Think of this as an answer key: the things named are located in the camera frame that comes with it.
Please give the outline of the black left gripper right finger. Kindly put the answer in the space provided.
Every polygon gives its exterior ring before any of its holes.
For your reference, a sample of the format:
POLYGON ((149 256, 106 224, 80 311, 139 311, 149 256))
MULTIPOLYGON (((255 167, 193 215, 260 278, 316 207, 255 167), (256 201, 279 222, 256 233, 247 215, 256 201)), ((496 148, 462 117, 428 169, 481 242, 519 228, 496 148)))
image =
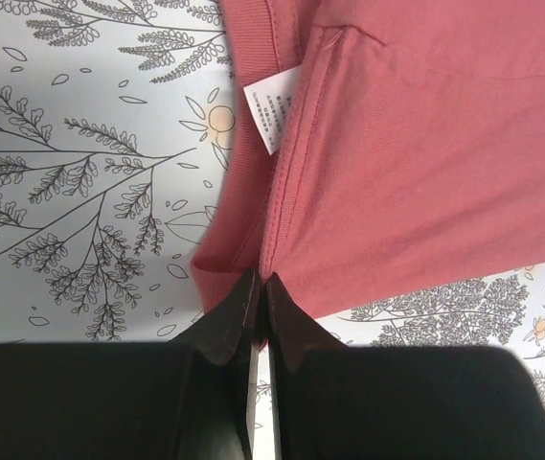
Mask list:
POLYGON ((350 347, 266 284, 281 459, 545 459, 524 366, 489 346, 350 347))

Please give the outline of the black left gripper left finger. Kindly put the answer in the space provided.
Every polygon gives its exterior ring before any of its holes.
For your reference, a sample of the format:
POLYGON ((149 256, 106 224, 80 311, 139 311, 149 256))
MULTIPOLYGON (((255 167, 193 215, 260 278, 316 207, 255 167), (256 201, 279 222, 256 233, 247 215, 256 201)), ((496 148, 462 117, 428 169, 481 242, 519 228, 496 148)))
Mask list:
POLYGON ((0 343, 0 459, 249 459, 259 278, 167 342, 0 343))

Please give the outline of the pink t shirt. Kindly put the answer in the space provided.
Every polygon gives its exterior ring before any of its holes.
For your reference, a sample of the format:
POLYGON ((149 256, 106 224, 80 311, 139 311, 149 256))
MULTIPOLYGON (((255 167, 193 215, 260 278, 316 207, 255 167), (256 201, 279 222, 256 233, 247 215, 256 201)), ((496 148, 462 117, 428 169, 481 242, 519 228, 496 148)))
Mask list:
POLYGON ((269 153, 244 95, 192 261, 325 316, 545 262, 545 1, 225 1, 240 90, 299 78, 269 153))

